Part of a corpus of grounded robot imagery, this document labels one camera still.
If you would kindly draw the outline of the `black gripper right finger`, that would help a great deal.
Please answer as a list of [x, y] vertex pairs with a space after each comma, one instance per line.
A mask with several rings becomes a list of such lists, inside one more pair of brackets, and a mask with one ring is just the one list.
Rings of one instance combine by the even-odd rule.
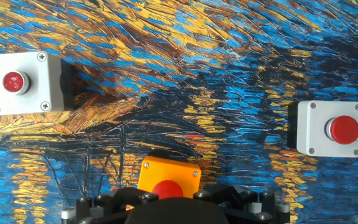
[[193, 199], [212, 203], [228, 223], [290, 224], [290, 204], [273, 192], [258, 193], [236, 185], [207, 185]]

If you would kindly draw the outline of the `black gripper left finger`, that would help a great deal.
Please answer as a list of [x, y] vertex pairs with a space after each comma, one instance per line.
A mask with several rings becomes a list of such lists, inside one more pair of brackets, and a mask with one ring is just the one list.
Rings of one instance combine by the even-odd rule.
[[95, 197], [80, 197], [74, 206], [61, 210], [61, 224], [124, 223], [129, 216], [127, 206], [137, 207], [157, 201], [152, 192], [125, 187]]

